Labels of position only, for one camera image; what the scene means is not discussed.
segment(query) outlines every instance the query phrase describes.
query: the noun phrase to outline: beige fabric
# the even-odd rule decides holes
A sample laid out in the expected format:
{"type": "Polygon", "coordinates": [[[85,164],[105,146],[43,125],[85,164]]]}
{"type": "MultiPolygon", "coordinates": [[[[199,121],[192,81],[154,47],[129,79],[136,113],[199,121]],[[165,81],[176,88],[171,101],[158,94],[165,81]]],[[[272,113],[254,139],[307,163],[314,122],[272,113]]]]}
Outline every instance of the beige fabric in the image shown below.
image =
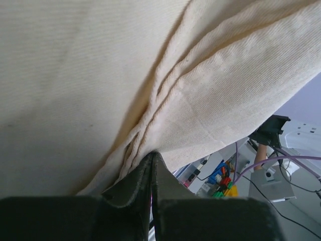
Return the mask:
{"type": "Polygon", "coordinates": [[[0,11],[2,195],[99,193],[151,150],[174,170],[248,135],[321,69],[320,1],[0,11]]]}

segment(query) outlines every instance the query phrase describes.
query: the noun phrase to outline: green object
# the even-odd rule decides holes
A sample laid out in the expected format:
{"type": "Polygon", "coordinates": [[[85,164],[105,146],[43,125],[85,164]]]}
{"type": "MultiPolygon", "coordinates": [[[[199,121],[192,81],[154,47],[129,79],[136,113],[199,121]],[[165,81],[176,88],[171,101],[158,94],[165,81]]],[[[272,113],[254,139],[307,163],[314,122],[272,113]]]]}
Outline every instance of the green object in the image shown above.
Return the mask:
{"type": "Polygon", "coordinates": [[[224,194],[222,192],[216,192],[213,194],[213,197],[223,197],[224,194]]]}
{"type": "Polygon", "coordinates": [[[229,184],[227,184],[228,189],[231,189],[231,187],[233,187],[233,182],[229,182],[229,184]]]}

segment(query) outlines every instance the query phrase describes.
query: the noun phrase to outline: white cloth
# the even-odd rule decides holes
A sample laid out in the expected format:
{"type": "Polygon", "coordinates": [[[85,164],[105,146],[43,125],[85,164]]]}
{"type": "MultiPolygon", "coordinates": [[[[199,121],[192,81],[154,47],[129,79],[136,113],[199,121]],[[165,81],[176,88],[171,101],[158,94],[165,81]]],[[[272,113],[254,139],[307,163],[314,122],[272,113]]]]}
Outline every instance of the white cloth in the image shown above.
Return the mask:
{"type": "Polygon", "coordinates": [[[305,0],[5,2],[1,194],[99,193],[152,150],[174,170],[248,135],[320,72],[320,13],[305,0]]]}

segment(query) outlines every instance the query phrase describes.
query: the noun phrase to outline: person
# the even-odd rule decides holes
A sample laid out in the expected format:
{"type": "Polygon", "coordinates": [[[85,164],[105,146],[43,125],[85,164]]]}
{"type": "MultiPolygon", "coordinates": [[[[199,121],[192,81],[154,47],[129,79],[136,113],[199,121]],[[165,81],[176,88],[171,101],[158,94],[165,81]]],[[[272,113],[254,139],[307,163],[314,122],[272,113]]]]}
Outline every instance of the person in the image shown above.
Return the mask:
{"type": "MultiPolygon", "coordinates": [[[[267,146],[259,144],[257,148],[256,156],[254,159],[255,164],[266,159],[266,151],[267,151],[267,146]]],[[[262,169],[261,165],[254,167],[254,171],[259,169],[262,169]]]]}

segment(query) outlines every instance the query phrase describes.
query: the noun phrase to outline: cloth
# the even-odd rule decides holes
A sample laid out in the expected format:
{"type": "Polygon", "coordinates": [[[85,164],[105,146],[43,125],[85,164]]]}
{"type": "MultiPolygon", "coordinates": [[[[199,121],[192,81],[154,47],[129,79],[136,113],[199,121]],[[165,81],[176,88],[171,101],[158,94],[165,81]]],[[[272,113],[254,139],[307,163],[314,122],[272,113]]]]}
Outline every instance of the cloth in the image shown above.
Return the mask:
{"type": "Polygon", "coordinates": [[[321,69],[320,1],[7,1],[1,195],[99,193],[248,135],[321,69]]]}

